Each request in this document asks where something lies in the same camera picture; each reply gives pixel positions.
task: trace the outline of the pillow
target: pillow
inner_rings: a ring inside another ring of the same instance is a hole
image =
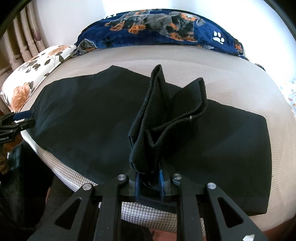
[[[23,63],[5,80],[1,95],[13,112],[19,112],[39,84],[71,57],[75,45],[51,46]]]

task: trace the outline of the silver screw head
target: silver screw head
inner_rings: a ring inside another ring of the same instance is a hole
[[[120,180],[120,181],[123,181],[123,180],[126,179],[126,175],[120,174],[120,175],[117,176],[117,179]]]
[[[209,189],[215,189],[216,188],[215,183],[208,183],[207,186],[208,186]]]
[[[181,178],[182,178],[182,175],[180,173],[175,173],[173,175],[173,179],[180,180]]]
[[[91,184],[86,183],[82,186],[82,188],[83,188],[83,190],[87,191],[87,190],[91,189]]]

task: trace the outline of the blue blanket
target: blue blanket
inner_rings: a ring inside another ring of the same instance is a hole
[[[244,52],[237,39],[211,20],[172,9],[114,14],[89,25],[75,43],[77,55],[96,48],[153,44],[193,45],[235,56]]]

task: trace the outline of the bed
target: bed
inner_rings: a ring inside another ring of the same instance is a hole
[[[96,49],[69,59],[56,68],[39,84],[21,111],[29,110],[43,87],[53,81],[95,74],[111,65],[150,76],[158,64],[163,66],[167,82],[184,87],[196,76],[203,77],[208,99],[262,115],[266,119],[272,152],[271,193],[267,213],[250,218],[262,231],[291,219],[296,212],[295,119],[290,106],[268,74],[242,58],[180,45]],[[84,183],[95,185],[38,146],[27,131],[23,131],[22,136],[70,189],[76,191]],[[175,214],[137,203],[123,203],[122,219],[149,228],[176,232]]]

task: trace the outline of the white wall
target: white wall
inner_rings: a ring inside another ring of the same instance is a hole
[[[73,44],[89,24],[108,15],[151,8],[182,9],[202,15],[244,46],[280,85],[296,79],[296,42],[263,0],[34,0],[36,21],[46,47]]]

